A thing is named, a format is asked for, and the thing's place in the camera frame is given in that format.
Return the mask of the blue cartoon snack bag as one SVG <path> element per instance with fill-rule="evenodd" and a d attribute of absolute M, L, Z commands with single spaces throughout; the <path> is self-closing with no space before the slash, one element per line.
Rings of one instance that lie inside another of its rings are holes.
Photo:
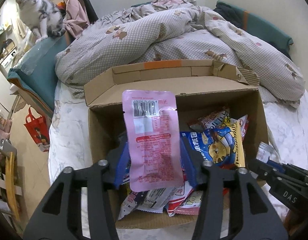
<path fill-rule="evenodd" d="M 200 152 L 204 160 L 217 166 L 234 165 L 234 141 L 230 135 L 230 126 L 209 128 L 203 132 L 180 132 L 191 148 Z"/>

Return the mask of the white red snack bag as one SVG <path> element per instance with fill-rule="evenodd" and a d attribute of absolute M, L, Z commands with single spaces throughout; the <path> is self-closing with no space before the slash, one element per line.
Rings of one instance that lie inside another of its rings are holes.
<path fill-rule="evenodd" d="M 239 119 L 231 118 L 230 110 L 228 107 L 222 107 L 216 111 L 209 113 L 208 115 L 194 119 L 188 122 L 188 126 L 196 132 L 203 132 L 209 128 L 231 126 L 236 122 L 239 124 L 242 140 L 244 140 L 249 126 L 249 116 L 244 115 Z"/>

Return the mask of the pink sachet pouch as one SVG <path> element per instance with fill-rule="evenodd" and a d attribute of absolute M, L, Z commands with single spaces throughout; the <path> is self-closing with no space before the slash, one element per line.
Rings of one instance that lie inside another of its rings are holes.
<path fill-rule="evenodd" d="M 183 184 L 176 97 L 170 91 L 125 90 L 122 106 L 132 191 Z"/>

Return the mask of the shrimp flakes snack bag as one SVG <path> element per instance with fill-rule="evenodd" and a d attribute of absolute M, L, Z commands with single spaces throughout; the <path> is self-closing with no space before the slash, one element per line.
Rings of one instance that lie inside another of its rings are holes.
<path fill-rule="evenodd" d="M 175 211 L 181 204 L 189 197 L 193 192 L 193 187 L 186 180 L 181 187 L 178 187 L 174 195 L 170 198 L 165 208 L 167 210 L 168 216 L 173 217 Z"/>

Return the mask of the blue yellow snack packet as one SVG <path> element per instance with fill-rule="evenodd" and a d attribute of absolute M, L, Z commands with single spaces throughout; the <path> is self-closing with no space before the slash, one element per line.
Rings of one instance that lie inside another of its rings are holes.
<path fill-rule="evenodd" d="M 245 155 L 243 149 L 242 135 L 240 130 L 240 124 L 236 121 L 230 127 L 230 135 L 233 138 L 234 146 L 233 153 L 235 154 L 234 163 L 237 167 L 245 167 Z"/>

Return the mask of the red silver wafer packet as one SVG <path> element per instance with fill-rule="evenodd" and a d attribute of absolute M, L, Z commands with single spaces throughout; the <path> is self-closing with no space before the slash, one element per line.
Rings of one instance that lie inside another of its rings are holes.
<path fill-rule="evenodd" d="M 150 190 L 142 204 L 137 207 L 137 210 L 150 213 L 163 213 L 164 207 L 174 196 L 177 189 L 177 187 L 169 187 Z"/>

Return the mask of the white printed bed sheet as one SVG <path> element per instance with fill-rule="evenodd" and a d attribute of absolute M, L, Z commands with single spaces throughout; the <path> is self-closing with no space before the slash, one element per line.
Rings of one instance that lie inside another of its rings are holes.
<path fill-rule="evenodd" d="M 270 144 L 282 163 L 308 170 L 308 92 L 297 108 L 276 102 L 264 103 Z M 83 99 L 72 97 L 69 88 L 58 82 L 55 90 L 55 109 L 49 129 L 50 150 L 48 170 L 54 182 L 67 166 L 75 170 L 90 167 L 92 154 L 89 145 L 88 107 Z M 195 223 L 161 229 L 119 229 L 120 239 L 191 239 Z"/>

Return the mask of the red shopping bag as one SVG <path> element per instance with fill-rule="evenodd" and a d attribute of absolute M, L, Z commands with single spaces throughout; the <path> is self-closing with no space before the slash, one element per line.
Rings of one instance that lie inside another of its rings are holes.
<path fill-rule="evenodd" d="M 40 115 L 38 118 L 35 118 L 31 107 L 29 107 L 24 126 L 40 151 L 48 152 L 50 139 L 45 117 Z"/>

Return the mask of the brown cardboard box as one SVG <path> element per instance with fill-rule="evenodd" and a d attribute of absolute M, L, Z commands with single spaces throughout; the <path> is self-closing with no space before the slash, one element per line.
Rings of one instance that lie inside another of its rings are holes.
<path fill-rule="evenodd" d="M 230 239 L 263 237 L 278 220 L 247 163 L 268 141 L 253 72 L 211 60 L 112 67 L 85 84 L 93 166 L 72 181 L 87 188 L 92 239 L 117 229 L 158 229 L 196 222 L 194 239 L 219 239 L 223 190 L 229 190 Z M 138 192 L 167 197 L 190 184 L 202 191 L 197 216 L 134 210 Z"/>

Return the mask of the teal bed headboard cushion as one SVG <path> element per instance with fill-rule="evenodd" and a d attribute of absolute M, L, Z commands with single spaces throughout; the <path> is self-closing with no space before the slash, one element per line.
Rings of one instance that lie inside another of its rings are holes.
<path fill-rule="evenodd" d="M 7 81 L 23 90 L 49 117 L 53 115 L 55 89 L 58 77 L 55 73 L 56 55 L 73 41 L 69 33 L 59 38 L 48 37 L 35 44 L 8 71 Z"/>

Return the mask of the teal pillow with orange stripe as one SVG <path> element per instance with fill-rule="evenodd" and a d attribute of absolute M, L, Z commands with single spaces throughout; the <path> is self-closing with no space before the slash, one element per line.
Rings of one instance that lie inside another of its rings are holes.
<path fill-rule="evenodd" d="M 214 9 L 225 20 L 275 47 L 289 59 L 293 38 L 269 21 L 235 5 L 218 0 Z"/>

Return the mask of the grey checked duvet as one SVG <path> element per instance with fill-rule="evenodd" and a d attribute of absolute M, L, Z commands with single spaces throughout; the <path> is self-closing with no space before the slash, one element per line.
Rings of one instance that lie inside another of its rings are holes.
<path fill-rule="evenodd" d="M 99 18 L 56 55 L 55 73 L 83 98 L 83 87 L 111 67 L 164 60 L 215 60 L 251 70 L 264 102 L 298 107 L 300 69 L 274 43 L 195 0 L 155 0 Z"/>

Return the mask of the pink curtain cloth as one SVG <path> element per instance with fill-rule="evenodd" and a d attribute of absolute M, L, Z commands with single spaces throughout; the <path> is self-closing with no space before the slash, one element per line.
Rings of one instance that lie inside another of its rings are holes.
<path fill-rule="evenodd" d="M 64 25 L 72 37 L 79 37 L 90 25 L 87 11 L 83 0 L 64 0 L 66 16 Z"/>

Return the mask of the grey white cat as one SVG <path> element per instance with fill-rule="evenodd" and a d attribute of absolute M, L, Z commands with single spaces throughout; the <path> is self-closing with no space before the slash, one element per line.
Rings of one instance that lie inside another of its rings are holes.
<path fill-rule="evenodd" d="M 63 16 L 51 0 L 15 0 L 20 20 L 36 37 L 36 43 L 65 33 Z"/>

